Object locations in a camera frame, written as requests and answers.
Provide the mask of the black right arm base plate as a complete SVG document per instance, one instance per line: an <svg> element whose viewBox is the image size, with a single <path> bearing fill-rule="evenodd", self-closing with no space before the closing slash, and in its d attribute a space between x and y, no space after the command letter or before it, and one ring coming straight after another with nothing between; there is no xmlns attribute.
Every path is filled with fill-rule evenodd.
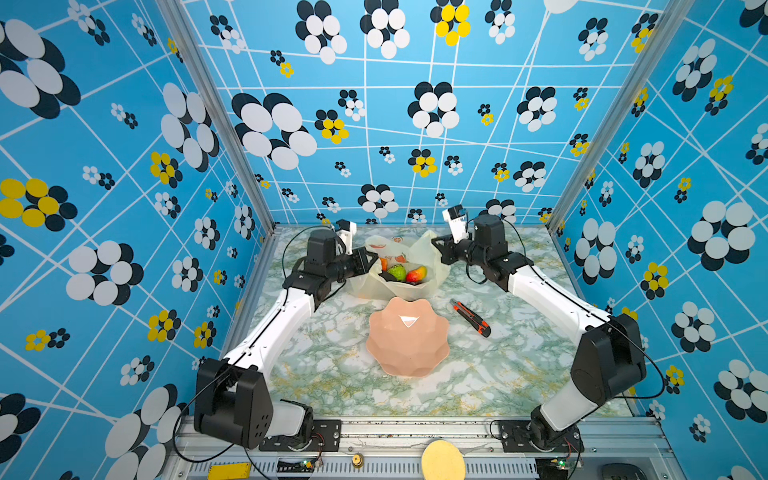
<svg viewBox="0 0 768 480"><path fill-rule="evenodd" d="M576 454L583 453L581 432L576 426L555 432L531 420L498 420L491 428L505 453Z"/></svg>

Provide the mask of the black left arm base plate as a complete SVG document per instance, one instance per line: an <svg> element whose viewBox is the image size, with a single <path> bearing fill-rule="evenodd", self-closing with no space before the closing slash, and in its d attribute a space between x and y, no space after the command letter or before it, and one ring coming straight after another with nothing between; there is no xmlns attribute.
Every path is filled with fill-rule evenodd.
<svg viewBox="0 0 768 480"><path fill-rule="evenodd" d="M315 419L311 427L303 425L294 436L265 438L258 449L262 452L337 452L341 431L340 419Z"/></svg>

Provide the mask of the red yellow mango fruit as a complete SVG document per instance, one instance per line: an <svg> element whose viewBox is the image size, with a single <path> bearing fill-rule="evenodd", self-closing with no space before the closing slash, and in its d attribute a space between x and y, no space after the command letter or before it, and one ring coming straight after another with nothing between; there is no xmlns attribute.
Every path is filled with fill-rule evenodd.
<svg viewBox="0 0 768 480"><path fill-rule="evenodd" d="M419 266L418 268L407 272L405 281L411 285L418 285L425 281L427 274L427 267Z"/></svg>

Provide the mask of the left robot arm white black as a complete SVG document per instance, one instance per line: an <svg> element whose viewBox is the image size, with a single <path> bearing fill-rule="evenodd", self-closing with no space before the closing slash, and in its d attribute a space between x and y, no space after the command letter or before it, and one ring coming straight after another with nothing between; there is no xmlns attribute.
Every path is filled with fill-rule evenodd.
<svg viewBox="0 0 768 480"><path fill-rule="evenodd" d="M299 448L311 441L313 409L271 398L268 377L298 327L332 296L332 285L367 274L378 255L364 247L349 254L310 253L295 264L271 310L221 360L198 370L194 429L230 444L256 448L268 439Z"/></svg>

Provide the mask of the green kiwi fruit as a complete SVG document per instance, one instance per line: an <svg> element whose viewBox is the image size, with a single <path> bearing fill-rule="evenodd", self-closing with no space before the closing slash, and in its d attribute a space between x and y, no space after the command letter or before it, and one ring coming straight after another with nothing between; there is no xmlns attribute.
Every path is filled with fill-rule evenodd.
<svg viewBox="0 0 768 480"><path fill-rule="evenodd" d="M387 274L393 281L405 282L407 277L407 270L402 264L395 264L387 270Z"/></svg>

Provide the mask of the translucent yellowish plastic bag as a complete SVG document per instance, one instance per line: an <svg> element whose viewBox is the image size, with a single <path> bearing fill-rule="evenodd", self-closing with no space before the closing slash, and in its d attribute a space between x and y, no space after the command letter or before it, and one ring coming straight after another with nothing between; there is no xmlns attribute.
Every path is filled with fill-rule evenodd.
<svg viewBox="0 0 768 480"><path fill-rule="evenodd" d="M348 281L352 294L368 300L397 297L415 301L432 297L450 273L450 267L441 261L441 254L432 243L436 238L432 230L415 241L369 236L365 249L377 254L378 260L368 273Z"/></svg>

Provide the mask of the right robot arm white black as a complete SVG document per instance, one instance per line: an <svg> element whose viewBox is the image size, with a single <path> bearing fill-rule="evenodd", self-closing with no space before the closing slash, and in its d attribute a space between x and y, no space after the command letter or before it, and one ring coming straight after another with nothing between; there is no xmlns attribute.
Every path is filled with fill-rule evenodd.
<svg viewBox="0 0 768 480"><path fill-rule="evenodd" d="M536 308L576 346L570 378L530 416L529 441L553 449L574 426L647 376L639 325L594 307L547 277L525 254L508 247L504 221L491 215L469 220L460 205L443 211L451 233L434 238L441 262L463 261L487 281Z"/></svg>

